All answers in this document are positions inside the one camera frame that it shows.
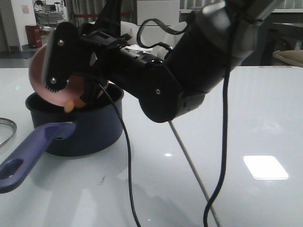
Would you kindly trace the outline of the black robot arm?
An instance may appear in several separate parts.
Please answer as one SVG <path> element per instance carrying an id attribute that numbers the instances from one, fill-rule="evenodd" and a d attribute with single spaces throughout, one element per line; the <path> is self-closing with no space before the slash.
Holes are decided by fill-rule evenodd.
<path id="1" fill-rule="evenodd" d="M 154 122 L 167 122 L 201 105 L 204 97 L 255 49 L 258 27 L 278 0 L 224 0 L 187 17 L 165 59 L 126 49 L 121 1 L 108 0 L 93 25 L 58 25 L 48 44 L 42 84 L 54 93 L 73 75 L 109 80 L 132 94 Z"/>

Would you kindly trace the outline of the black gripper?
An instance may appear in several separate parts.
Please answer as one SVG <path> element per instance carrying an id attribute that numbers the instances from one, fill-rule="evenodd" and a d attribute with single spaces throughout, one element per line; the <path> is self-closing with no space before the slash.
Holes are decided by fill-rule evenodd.
<path id="1" fill-rule="evenodd" d="M 130 33 L 113 35 L 105 30 L 81 34 L 84 52 L 96 52 L 91 76 L 84 79 L 79 105 L 93 104 L 115 83 L 139 101 L 145 115 L 154 122 L 173 120 L 198 108 L 205 94 L 187 88 L 165 62 L 149 53 L 128 50 Z"/>

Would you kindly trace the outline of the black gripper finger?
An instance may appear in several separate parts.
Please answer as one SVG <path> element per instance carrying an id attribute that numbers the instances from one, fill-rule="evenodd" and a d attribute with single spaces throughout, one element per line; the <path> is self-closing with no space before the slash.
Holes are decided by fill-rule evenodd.
<path id="1" fill-rule="evenodd" d="M 78 64 L 80 47 L 80 35 L 72 23 L 62 22 L 51 32 L 42 70 L 42 83 L 46 89 L 58 92 L 67 87 Z"/>

